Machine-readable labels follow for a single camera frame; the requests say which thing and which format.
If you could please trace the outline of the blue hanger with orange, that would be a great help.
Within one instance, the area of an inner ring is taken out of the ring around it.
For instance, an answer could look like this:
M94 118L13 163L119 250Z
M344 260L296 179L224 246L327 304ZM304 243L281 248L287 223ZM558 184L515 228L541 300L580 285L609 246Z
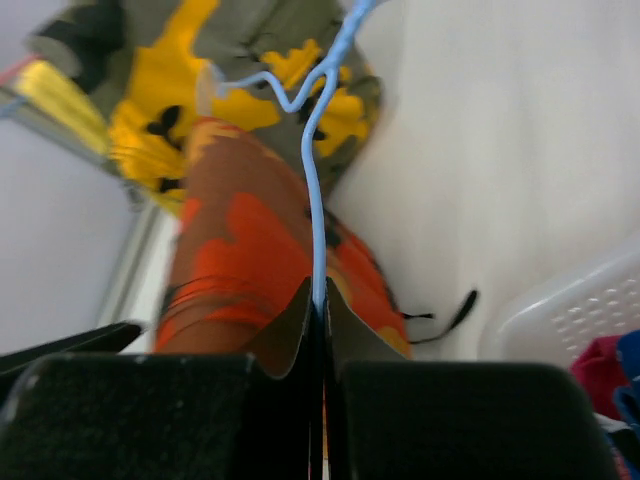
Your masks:
M311 69L304 78L297 95L290 99L282 83L267 71L260 71L237 81L221 80L216 94L222 96L230 89L242 88L265 82L269 85L280 107L286 113L301 110L304 101L319 79L325 84L316 105L312 108L301 137L301 160L307 183L313 240L312 302L316 313L321 316L326 297L326 236L324 224L324 205L318 174L313 157L313 134L324 115L337 89L339 68L348 51L355 44L355 38L367 17L382 3L374 0L359 0L353 3L345 20L336 34L326 56Z

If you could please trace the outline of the white plastic basket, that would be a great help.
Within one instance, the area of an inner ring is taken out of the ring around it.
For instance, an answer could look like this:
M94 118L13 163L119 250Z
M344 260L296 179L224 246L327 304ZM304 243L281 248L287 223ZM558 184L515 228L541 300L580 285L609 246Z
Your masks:
M488 321L478 358L567 368L592 340L639 328L639 249L620 246L516 298Z

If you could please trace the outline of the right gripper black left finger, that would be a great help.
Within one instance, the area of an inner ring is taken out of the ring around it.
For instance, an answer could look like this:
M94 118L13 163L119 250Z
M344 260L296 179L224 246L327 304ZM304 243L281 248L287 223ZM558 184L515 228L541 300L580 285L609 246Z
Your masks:
M236 354L58 353L2 373L5 479L305 479L310 286Z

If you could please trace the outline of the pink trousers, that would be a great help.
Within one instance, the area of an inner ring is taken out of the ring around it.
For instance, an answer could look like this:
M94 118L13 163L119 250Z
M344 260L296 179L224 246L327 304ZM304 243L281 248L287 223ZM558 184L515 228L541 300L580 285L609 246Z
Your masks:
M614 420L620 419L613 401L614 391L627 385L616 354L620 338L621 335L594 339L570 367L595 412Z

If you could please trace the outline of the orange camouflage trousers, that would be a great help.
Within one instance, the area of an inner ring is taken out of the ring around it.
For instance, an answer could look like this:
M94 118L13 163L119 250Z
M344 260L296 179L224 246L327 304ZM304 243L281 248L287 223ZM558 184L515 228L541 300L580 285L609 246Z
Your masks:
M254 135L198 119L154 351L241 351L312 273L303 179Z

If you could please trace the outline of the blue white patterned trousers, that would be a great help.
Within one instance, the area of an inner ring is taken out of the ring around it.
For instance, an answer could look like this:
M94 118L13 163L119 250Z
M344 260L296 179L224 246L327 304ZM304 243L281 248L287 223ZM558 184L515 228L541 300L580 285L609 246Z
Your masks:
M616 346L617 359L627 385L618 387L613 394L614 404L621 420L633 436L631 447L623 457L631 471L631 478L639 478L639 331L622 336Z

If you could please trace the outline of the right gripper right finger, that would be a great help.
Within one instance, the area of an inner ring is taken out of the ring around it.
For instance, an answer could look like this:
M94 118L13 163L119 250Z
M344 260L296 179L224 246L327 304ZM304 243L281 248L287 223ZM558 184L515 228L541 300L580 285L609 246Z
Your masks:
M614 479L585 395L547 364L416 361L329 284L329 472L334 479Z

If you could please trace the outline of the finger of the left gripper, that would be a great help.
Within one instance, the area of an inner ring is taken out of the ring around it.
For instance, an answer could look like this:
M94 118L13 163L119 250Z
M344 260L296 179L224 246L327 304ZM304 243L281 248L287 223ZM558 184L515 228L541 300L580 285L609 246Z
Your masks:
M70 337L1 356L1 372L26 368L41 357L58 353L118 353L133 343L144 328L133 322L118 322Z

